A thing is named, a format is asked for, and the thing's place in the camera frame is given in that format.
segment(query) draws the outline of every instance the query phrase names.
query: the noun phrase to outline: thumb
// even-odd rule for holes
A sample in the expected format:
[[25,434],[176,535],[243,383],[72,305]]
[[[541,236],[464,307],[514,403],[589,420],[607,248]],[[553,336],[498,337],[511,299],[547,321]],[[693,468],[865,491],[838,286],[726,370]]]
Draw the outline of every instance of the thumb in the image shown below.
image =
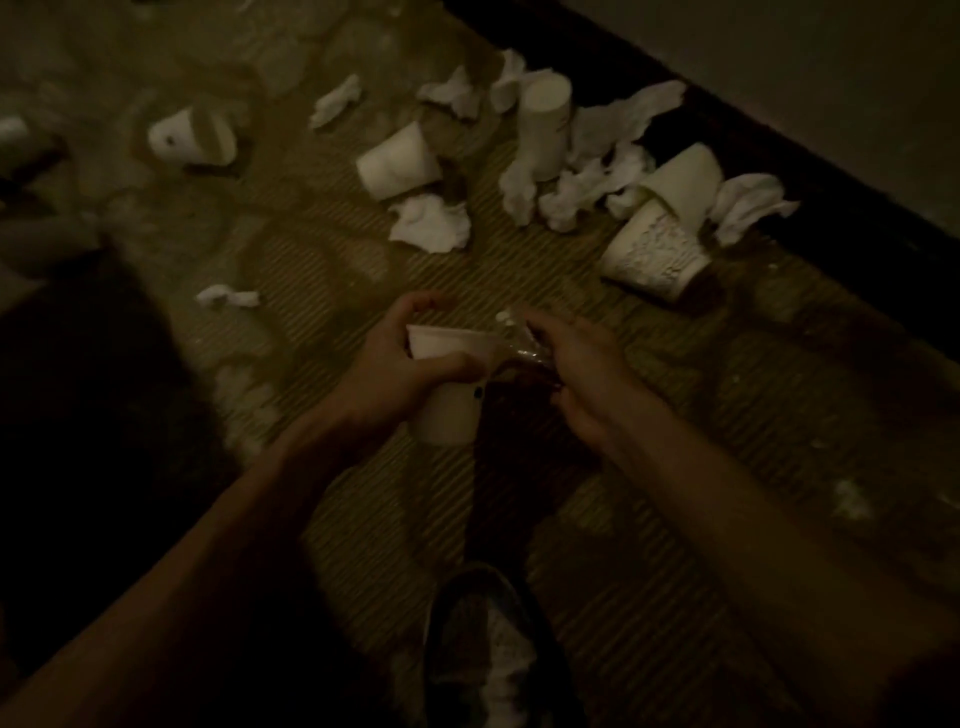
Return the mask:
[[428,387],[447,382],[471,384],[487,375],[487,367],[479,359],[465,352],[449,353],[434,359],[417,362],[420,378]]

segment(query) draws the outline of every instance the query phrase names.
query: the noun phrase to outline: beige wall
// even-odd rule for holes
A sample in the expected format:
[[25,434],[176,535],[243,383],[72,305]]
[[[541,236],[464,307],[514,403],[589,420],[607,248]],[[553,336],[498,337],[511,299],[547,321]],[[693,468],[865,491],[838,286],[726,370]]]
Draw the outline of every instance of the beige wall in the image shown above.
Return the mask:
[[960,235],[960,4],[564,3]]

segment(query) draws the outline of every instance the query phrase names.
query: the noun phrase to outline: floor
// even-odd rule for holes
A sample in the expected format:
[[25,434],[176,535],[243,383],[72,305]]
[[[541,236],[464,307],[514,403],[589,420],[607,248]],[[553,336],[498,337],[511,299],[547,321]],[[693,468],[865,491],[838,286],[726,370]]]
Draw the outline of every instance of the floor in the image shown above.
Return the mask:
[[[480,85],[499,72],[495,49],[438,2],[240,7],[61,0],[0,11],[16,16],[0,28],[26,29],[0,51],[0,110],[23,110],[69,150],[31,190],[55,209],[94,208],[115,245],[72,281],[19,292],[0,317],[0,379],[18,393],[0,408],[0,454],[44,464],[0,508],[0,595],[23,671],[329,391],[390,300],[427,286],[460,294],[442,318],[452,326],[493,328],[517,300],[605,322],[651,385],[767,487],[960,593],[956,364],[759,231],[718,252],[666,308],[598,278],[615,231],[607,215],[566,236],[517,230],[496,184],[516,150],[513,117],[484,107],[463,125],[414,100],[460,63]],[[314,100],[353,72],[363,102],[308,131]],[[221,104],[242,136],[225,172],[167,169],[146,148],[153,120],[196,99]],[[353,171],[413,119],[447,160],[444,193],[466,194],[474,235],[463,253],[387,242],[393,216]],[[197,306],[217,282],[256,289],[265,304]],[[537,396],[494,386],[485,406],[473,451],[426,449],[401,430],[330,489],[218,711],[315,722],[321,698],[336,695],[360,715],[421,722],[426,606],[445,573],[486,558],[529,583],[595,725],[799,714],[636,489]],[[66,466],[42,459],[64,443],[77,472],[101,476],[85,486],[96,497],[77,498]],[[859,508],[838,500],[841,481]],[[127,516],[111,515],[118,502]]]

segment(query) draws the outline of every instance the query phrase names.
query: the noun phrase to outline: dark baseboard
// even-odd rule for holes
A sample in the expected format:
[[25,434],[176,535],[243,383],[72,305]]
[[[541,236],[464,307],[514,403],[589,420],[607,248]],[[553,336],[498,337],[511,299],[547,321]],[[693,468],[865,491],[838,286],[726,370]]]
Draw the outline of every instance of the dark baseboard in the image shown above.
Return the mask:
[[[629,42],[555,0],[444,0],[490,42],[516,48],[531,68],[552,67],[573,82],[580,106],[607,104],[642,86],[677,78]],[[643,145],[662,162],[696,141],[709,145],[728,177],[770,172],[803,205],[761,227],[864,301],[960,360],[960,240],[702,88],[654,121]]]

